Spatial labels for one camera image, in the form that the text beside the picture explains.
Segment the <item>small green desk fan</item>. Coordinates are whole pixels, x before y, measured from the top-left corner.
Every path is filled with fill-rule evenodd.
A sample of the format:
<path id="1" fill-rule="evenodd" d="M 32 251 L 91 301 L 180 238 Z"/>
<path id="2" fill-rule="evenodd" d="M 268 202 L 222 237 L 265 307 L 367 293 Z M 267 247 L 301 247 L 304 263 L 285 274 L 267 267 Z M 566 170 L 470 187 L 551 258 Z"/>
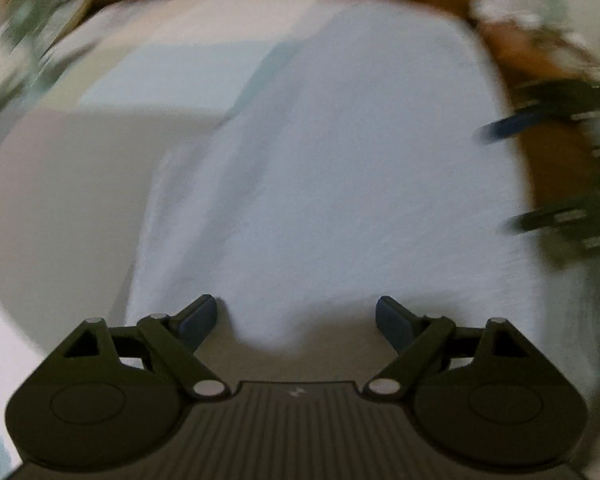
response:
<path id="1" fill-rule="evenodd" d="M 34 84 L 52 47 L 78 26 L 94 0 L 9 0 L 1 42 L 23 56 L 23 78 Z"/>

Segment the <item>patchwork floral bed sheet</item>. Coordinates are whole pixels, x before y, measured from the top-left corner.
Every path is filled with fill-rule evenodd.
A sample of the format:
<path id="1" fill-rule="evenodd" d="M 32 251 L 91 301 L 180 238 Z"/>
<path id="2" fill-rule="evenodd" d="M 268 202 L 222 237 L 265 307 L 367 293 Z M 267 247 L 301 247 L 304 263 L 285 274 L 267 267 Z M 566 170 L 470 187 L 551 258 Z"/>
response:
<path id="1" fill-rule="evenodd" d="M 102 471 L 26 463 L 8 433 L 8 401 L 82 322 L 140 322 L 126 322 L 126 307 L 149 193 L 166 155 L 218 130 L 331 18 L 372 1 L 466 26 L 398 0 L 155 0 L 119 9 L 121 25 L 15 123 L 0 145 L 0 479 L 582 477 L 573 453 L 531 474 L 454 462 L 419 437 L 400 406 L 364 398 L 366 382 L 353 380 L 227 382 L 212 370 L 228 398 L 194 405 L 155 451 Z M 507 117 L 501 76 L 467 29 L 500 80 L 503 113 L 495 120 Z M 532 237 L 550 272 L 583 272 L 583 314 L 600 357 L 600 257 L 554 271 L 539 237 L 507 233 Z M 195 352 L 202 364 L 198 350 L 219 323 L 213 298 L 218 320 Z M 592 396 L 580 393 L 588 418 L 599 391 L 600 383 Z"/>

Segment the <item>light grey sweatpants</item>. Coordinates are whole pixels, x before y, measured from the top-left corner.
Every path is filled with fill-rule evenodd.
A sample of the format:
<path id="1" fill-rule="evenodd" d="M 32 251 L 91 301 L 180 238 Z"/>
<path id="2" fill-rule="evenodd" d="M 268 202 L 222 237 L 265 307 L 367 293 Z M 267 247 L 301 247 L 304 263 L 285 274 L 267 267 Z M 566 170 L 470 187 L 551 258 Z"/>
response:
<path id="1" fill-rule="evenodd" d="M 507 318 L 584 396 L 600 357 L 580 270 L 530 236 L 517 157 L 476 131 L 503 113 L 486 51 L 452 18 L 358 3 L 252 101 L 163 159 L 126 322 L 203 294 L 219 323 L 197 356 L 227 382 L 367 382 L 394 357 L 382 296 L 460 326 Z"/>

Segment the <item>wooden nightstand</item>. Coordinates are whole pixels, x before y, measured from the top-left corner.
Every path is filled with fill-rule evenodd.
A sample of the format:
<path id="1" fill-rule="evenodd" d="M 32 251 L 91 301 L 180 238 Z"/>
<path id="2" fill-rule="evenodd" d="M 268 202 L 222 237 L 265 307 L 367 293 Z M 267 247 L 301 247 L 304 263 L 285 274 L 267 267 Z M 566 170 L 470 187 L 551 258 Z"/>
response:
<path id="1" fill-rule="evenodd" d="M 512 22 L 480 23 L 477 32 L 501 74 L 512 104 L 520 101 L 518 88 L 524 84 L 576 76 L 536 44 L 531 32 Z M 516 136 L 516 153 L 521 158 L 533 208 L 575 196 L 592 180 L 591 144 L 579 124 L 549 122 L 532 126 Z"/>

